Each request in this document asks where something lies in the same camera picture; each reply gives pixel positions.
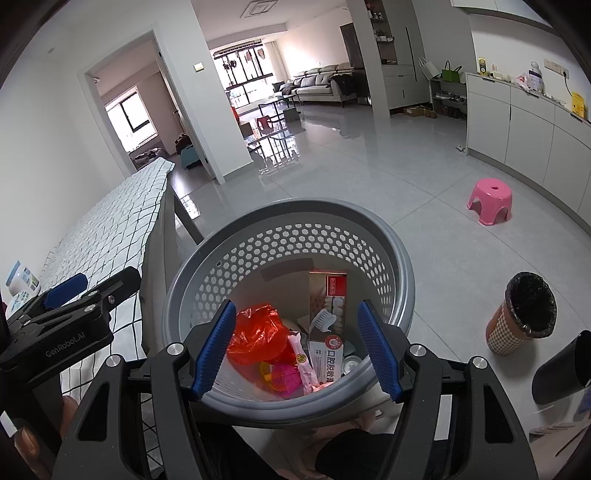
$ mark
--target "green handbag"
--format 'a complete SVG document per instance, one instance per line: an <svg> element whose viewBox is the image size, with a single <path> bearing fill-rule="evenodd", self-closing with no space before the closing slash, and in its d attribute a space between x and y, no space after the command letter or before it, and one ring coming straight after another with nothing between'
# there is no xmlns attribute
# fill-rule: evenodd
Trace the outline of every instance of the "green handbag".
<svg viewBox="0 0 591 480"><path fill-rule="evenodd" d="M443 67L443 70L441 71L441 79L446 82L460 83L461 68L462 68L462 66L460 65L455 70L452 70L452 67L451 67L449 60L448 60L447 62L445 62L445 66Z"/></svg>

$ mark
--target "power cord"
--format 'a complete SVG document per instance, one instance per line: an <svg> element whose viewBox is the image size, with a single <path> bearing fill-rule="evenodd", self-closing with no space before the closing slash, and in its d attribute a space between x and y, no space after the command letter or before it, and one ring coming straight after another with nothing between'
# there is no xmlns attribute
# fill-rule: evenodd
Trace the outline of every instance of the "power cord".
<svg viewBox="0 0 591 480"><path fill-rule="evenodd" d="M566 89L569 91L570 96L573 96L573 94L570 93L569 84L566 83L566 72L562 72L562 75L564 76L564 84L566 85Z"/></svg>

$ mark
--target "pink wrapper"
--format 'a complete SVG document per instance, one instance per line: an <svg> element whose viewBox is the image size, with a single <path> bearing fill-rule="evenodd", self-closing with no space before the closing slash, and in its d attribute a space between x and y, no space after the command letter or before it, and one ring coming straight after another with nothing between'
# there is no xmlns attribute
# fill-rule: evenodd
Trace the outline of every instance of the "pink wrapper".
<svg viewBox="0 0 591 480"><path fill-rule="evenodd" d="M300 335L300 333L288 335L287 340L295 353L297 368L301 375L301 383L304 386L304 395L308 395L314 391L313 387L319 386L319 383L318 377L316 377L316 372L314 372L308 357L304 353L304 349L301 347Z"/></svg>

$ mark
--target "yellow package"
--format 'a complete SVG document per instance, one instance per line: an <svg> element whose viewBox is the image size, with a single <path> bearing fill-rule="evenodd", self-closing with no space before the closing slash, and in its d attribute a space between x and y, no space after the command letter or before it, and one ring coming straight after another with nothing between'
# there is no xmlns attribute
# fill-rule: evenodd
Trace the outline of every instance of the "yellow package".
<svg viewBox="0 0 591 480"><path fill-rule="evenodd" d="M573 92L573 113L585 118L585 100L577 92Z"/></svg>

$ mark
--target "window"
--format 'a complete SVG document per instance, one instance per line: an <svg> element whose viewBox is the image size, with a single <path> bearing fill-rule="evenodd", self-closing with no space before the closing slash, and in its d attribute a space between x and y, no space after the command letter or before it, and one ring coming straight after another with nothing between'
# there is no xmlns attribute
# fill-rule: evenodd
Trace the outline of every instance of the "window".
<svg viewBox="0 0 591 480"><path fill-rule="evenodd" d="M213 54L213 60L234 108L273 94L273 68L260 41L219 50Z"/></svg>
<svg viewBox="0 0 591 480"><path fill-rule="evenodd" d="M127 153L157 133L135 87L109 103L106 110Z"/></svg>

